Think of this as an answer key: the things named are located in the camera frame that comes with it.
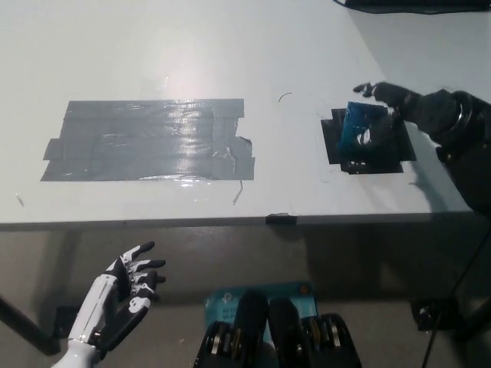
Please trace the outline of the robot right hand white black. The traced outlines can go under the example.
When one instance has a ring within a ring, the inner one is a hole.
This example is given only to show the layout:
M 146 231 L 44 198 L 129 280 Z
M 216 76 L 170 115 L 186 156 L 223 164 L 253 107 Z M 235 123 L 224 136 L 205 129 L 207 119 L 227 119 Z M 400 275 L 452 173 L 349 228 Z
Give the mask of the robot right hand white black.
M 394 110 L 385 117 L 376 118 L 374 123 L 356 136 L 355 142 L 361 147 L 374 149 L 382 146 L 394 137 L 405 122 L 414 123 L 425 133 L 432 130 L 433 123 L 424 110 L 423 96 L 412 90 L 379 82 L 359 84 L 353 91 L 366 98 L 373 97 Z

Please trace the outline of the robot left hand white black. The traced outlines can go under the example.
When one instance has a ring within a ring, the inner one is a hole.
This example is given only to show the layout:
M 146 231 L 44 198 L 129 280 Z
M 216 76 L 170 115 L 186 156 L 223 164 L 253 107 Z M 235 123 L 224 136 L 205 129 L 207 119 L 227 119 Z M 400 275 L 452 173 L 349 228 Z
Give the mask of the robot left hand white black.
M 125 251 L 96 277 L 69 333 L 69 353 L 101 360 L 143 320 L 166 280 L 157 272 L 164 260 L 137 259 L 154 246 L 149 241 Z

